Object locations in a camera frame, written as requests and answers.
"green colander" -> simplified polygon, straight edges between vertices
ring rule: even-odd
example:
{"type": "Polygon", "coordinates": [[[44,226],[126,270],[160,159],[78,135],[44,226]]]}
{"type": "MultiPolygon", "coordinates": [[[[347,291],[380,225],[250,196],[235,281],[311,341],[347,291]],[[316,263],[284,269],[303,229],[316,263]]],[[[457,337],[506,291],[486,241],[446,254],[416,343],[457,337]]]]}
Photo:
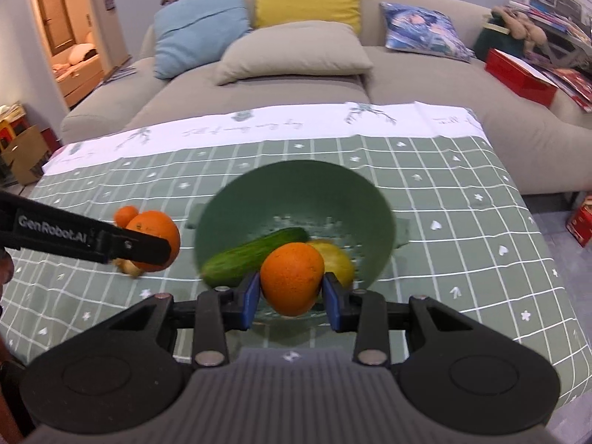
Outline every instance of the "green colander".
{"type": "Polygon", "coordinates": [[[212,200],[198,203],[188,226],[195,229],[197,269],[215,254],[290,226],[311,238],[328,238],[356,267],[354,286],[368,288],[383,271],[395,244],[395,219],[370,182],[339,165],[289,160],[252,170],[212,200]]]}

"screw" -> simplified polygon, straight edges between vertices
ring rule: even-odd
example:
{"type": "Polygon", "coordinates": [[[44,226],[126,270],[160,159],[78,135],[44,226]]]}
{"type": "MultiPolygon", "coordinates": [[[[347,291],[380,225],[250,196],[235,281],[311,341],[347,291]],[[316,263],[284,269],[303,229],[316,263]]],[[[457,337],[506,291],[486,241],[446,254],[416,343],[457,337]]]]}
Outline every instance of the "screw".
{"type": "Polygon", "coordinates": [[[357,355],[359,360],[364,365],[382,365],[387,360],[387,355],[378,349],[366,349],[357,355]]]}
{"type": "Polygon", "coordinates": [[[195,356],[195,361],[203,367],[216,367],[223,363],[224,355],[217,350],[203,350],[195,356]]]}

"blue floral pillow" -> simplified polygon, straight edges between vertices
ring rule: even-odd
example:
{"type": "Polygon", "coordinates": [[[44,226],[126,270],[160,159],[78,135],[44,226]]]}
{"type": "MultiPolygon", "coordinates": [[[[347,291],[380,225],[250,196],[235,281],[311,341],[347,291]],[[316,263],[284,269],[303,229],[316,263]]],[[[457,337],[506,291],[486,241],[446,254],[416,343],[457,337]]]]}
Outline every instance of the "blue floral pillow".
{"type": "Polygon", "coordinates": [[[387,20],[387,48],[462,61],[474,56],[445,14],[398,3],[382,2],[381,7],[387,20]]]}

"doorway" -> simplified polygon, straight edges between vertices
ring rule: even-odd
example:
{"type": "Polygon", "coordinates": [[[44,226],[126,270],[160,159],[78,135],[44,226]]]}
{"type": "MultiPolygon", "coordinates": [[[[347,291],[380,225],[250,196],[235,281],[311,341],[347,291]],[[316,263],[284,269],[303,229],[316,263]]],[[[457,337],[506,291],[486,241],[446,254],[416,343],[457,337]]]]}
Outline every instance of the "doorway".
{"type": "Polygon", "coordinates": [[[127,59],[116,12],[101,7],[102,0],[30,1],[47,64],[72,109],[127,59]]]}

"blue pillow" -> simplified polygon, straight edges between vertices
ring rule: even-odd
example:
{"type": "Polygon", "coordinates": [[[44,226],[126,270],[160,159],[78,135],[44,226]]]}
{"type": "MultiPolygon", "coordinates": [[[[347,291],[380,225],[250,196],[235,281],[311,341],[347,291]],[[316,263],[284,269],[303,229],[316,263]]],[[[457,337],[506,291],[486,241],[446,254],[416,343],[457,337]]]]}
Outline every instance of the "blue pillow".
{"type": "Polygon", "coordinates": [[[382,2],[381,7],[387,20],[387,48],[463,61],[474,56],[445,14],[398,3],[382,2]]]}
{"type": "Polygon", "coordinates": [[[222,58],[250,31],[245,0],[179,0],[154,17],[154,75],[174,78],[222,58]]]}

